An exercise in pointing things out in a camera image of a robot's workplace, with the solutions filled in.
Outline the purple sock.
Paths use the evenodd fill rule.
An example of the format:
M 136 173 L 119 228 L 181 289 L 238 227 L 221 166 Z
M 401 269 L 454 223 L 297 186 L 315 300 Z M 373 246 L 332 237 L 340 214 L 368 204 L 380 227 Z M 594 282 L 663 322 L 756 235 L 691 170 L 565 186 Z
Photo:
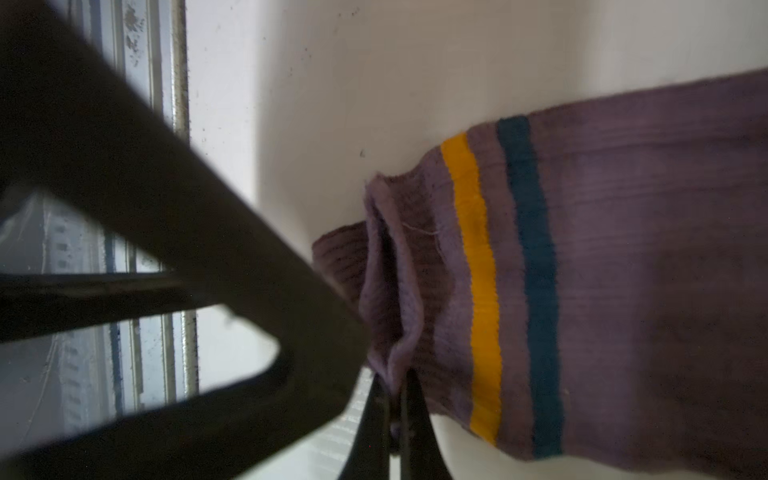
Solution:
M 767 475 L 767 74 L 476 125 L 316 268 L 393 395 L 520 460 Z

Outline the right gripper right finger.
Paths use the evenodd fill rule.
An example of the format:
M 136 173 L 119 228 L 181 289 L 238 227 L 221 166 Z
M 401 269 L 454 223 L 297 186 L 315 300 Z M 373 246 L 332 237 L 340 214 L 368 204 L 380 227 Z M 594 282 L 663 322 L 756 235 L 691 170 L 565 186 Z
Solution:
M 358 431 L 339 477 L 388 479 L 390 459 L 402 479 L 450 479 L 417 373 L 409 370 L 396 401 L 374 376 Z

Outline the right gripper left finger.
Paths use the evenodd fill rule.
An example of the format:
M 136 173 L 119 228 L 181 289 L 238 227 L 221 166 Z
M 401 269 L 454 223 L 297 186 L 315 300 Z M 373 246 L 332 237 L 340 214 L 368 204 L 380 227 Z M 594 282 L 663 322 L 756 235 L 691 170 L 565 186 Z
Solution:
M 258 376 L 194 397 L 207 400 L 209 418 L 192 454 L 170 469 L 95 475 L 87 469 L 57 468 L 41 475 L 1 473 L 5 479 L 231 479 L 336 418 L 351 397 L 368 347 L 365 327 L 348 304 L 172 133 L 194 160 L 174 161 L 166 182 L 154 188 L 142 208 L 143 214 L 159 215 L 159 228 L 171 241 L 166 254 L 141 247 L 98 222 L 169 266 L 214 303 L 274 336 L 279 355 Z

